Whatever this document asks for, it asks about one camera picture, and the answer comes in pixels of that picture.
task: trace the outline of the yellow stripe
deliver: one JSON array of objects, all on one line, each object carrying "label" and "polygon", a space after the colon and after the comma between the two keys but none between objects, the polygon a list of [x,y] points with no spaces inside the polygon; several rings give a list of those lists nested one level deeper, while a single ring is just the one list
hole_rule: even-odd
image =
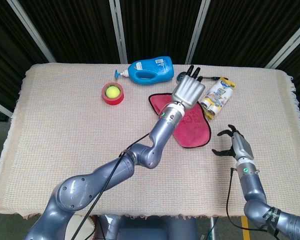
[{"label": "yellow stripe", "polygon": [[[248,218],[246,216],[241,216],[241,224],[243,228],[248,228]],[[248,230],[242,230],[243,240],[250,240],[250,233]]]}]

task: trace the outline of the red tape roll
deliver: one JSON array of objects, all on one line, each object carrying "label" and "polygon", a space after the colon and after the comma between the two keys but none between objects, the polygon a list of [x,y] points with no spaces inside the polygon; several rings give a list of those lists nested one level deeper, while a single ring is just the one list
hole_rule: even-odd
[{"label": "red tape roll", "polygon": [[[106,95],[107,88],[109,88],[111,86],[115,86],[120,90],[120,94],[116,98],[109,98]],[[104,87],[102,88],[102,98],[109,105],[117,105],[117,104],[121,103],[122,100],[124,99],[124,97],[125,97],[124,89],[122,88],[122,86],[119,83],[109,82],[108,84],[104,85]]]}]

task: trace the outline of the floor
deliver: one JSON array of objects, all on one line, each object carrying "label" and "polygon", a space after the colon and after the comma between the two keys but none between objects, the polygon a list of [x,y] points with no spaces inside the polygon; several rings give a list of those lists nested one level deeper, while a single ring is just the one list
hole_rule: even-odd
[{"label": "floor", "polygon": [[[9,122],[0,122],[0,155],[3,149],[3,144],[7,138],[10,128]],[[0,240],[7,239],[22,239],[30,227],[38,220],[38,216],[31,217],[28,220],[23,219],[20,215],[0,214]],[[241,226],[240,217],[232,217],[232,221]],[[250,228],[254,228],[251,222],[248,222]],[[199,239],[203,240],[202,236],[206,236],[210,229],[210,219],[202,217],[197,219]],[[278,235],[280,240],[287,240],[283,235]],[[273,240],[274,238],[264,232],[249,232],[249,237],[243,235],[243,231],[231,225],[226,217],[220,217],[215,225],[216,240]]]}]

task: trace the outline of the blue bottle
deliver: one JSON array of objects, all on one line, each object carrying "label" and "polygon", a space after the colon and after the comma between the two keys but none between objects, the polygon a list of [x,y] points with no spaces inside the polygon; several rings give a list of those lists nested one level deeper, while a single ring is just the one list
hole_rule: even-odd
[{"label": "blue bottle", "polygon": [[114,72],[114,77],[130,77],[137,84],[151,85],[167,82],[174,77],[174,66],[169,56],[135,61],[127,70]]}]

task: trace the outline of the tennis ball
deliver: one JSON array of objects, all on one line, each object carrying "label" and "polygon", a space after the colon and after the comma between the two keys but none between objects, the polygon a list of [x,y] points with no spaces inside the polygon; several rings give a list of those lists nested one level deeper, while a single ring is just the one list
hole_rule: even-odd
[{"label": "tennis ball", "polygon": [[115,99],[120,94],[120,89],[117,86],[109,86],[105,90],[105,95],[110,99]]}]

